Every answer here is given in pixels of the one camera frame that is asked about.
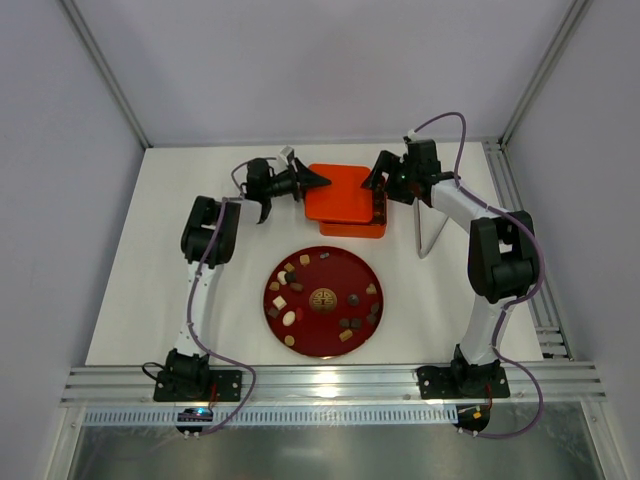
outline circular emblem on plate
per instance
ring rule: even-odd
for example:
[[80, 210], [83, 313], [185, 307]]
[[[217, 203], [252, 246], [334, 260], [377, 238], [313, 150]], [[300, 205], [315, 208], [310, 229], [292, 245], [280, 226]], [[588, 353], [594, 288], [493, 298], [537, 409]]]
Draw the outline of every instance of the circular emblem on plate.
[[335, 310], [338, 297], [328, 288], [318, 288], [309, 297], [309, 306], [318, 313], [329, 313]]

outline metal grille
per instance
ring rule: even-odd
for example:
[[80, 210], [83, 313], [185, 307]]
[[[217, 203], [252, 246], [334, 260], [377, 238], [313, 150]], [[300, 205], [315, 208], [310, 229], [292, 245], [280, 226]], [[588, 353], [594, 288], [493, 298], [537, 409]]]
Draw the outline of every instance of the metal grille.
[[[206, 427], [220, 423], [234, 407], [216, 406], [213, 418], [198, 422]], [[180, 407], [93, 407], [86, 411], [86, 427], [187, 426], [192, 421], [178, 421]], [[424, 425], [457, 423], [455, 405], [322, 405], [245, 407], [229, 422], [231, 427], [256, 426], [356, 426], [356, 425]]]

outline round red tray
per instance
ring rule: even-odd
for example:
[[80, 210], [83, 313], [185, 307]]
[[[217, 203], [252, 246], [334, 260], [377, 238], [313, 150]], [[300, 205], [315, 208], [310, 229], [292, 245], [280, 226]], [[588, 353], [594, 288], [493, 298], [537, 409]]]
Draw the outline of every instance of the round red tray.
[[[295, 281], [282, 285], [278, 273], [291, 267]], [[295, 291], [293, 283], [303, 290]], [[349, 301], [350, 295], [357, 296], [357, 305], [355, 298]], [[274, 304], [278, 297], [286, 302], [281, 309]], [[378, 328], [382, 289], [373, 270], [356, 255], [336, 247], [311, 247], [276, 266], [265, 287], [263, 306], [271, 331], [287, 348], [311, 357], [335, 357], [358, 348]], [[286, 326], [283, 317], [288, 312], [294, 312], [296, 319]]]

